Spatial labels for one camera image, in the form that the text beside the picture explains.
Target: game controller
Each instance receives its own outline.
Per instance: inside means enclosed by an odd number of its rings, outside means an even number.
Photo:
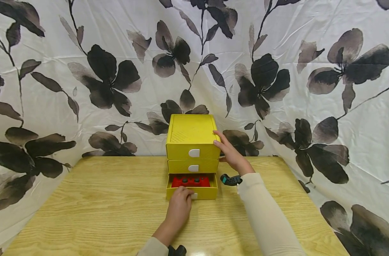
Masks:
[[[196,177],[174,177],[171,184],[172,188],[184,187],[210,187],[209,178],[206,176]]]

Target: drawer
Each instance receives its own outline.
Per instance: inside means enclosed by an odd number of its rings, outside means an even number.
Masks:
[[[167,133],[166,152],[169,160],[218,159],[220,150],[213,142],[216,123],[212,115],[173,114]]]
[[[218,160],[168,160],[167,167],[169,173],[215,173],[218,168]]]
[[[175,192],[177,188],[172,188],[172,182],[174,177],[182,178],[182,177],[207,177],[210,182],[210,187],[187,187],[188,189],[191,189],[194,191],[194,195],[192,195],[192,199],[194,200],[211,200],[216,199],[217,192],[218,192],[218,185],[217,185],[217,176],[216,173],[206,173],[202,175],[179,175],[179,174],[169,174],[168,175],[168,182],[167,182],[167,188],[166,188],[166,199],[170,200],[171,196]]]

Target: white drawer handle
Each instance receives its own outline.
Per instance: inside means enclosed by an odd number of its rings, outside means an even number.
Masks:
[[[191,156],[191,157],[200,157],[200,149],[191,149],[189,151],[189,156]]]
[[[189,171],[190,172],[198,172],[199,171],[199,165],[196,164],[196,165],[190,165],[189,166]]]

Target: sleeve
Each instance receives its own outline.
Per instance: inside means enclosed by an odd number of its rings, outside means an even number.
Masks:
[[[237,186],[258,245],[265,256],[305,256],[291,225],[265,188],[259,173],[247,173]]]
[[[167,256],[168,248],[157,238],[151,237],[136,256]]]

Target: wooden table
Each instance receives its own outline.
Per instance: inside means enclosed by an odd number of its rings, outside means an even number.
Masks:
[[[308,255],[348,255],[279,157],[250,157]],[[235,171],[226,163],[218,176]],[[3,256],[135,256],[165,217],[165,157],[82,159]],[[176,239],[187,256],[261,255],[235,187],[194,201]]]

